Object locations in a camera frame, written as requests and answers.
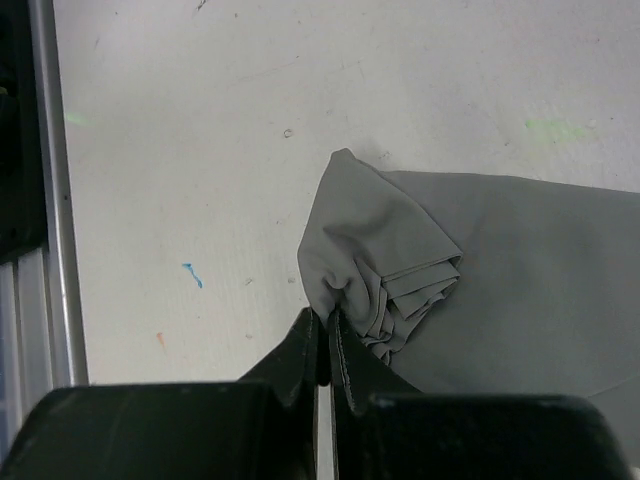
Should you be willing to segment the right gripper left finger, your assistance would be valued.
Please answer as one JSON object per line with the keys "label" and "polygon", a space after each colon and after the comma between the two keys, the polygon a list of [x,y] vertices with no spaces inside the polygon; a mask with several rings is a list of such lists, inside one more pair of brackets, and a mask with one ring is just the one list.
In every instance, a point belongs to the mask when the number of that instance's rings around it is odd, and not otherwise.
{"label": "right gripper left finger", "polygon": [[27,416],[5,479],[313,479],[320,323],[233,382],[60,388]]}

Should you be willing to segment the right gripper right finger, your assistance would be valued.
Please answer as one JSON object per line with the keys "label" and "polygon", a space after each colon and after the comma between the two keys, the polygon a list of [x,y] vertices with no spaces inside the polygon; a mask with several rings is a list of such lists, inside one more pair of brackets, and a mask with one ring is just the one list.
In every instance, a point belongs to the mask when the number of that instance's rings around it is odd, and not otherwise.
{"label": "right gripper right finger", "polygon": [[327,323],[338,479],[632,479],[604,417],[557,395],[425,394]]}

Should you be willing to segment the grey underwear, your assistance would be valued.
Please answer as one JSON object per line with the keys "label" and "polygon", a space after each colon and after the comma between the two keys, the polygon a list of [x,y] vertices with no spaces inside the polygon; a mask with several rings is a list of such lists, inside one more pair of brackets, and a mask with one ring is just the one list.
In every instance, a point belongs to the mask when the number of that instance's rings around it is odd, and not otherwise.
{"label": "grey underwear", "polygon": [[381,172],[340,150],[298,250],[341,309],[433,392],[639,392],[639,197],[509,176]]}

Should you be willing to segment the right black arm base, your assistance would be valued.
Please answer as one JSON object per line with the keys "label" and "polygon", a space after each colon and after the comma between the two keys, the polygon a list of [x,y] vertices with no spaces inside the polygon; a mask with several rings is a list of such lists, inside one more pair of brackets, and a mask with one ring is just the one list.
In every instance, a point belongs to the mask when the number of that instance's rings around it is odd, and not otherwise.
{"label": "right black arm base", "polygon": [[46,237],[45,189],[29,7],[1,3],[1,262]]}

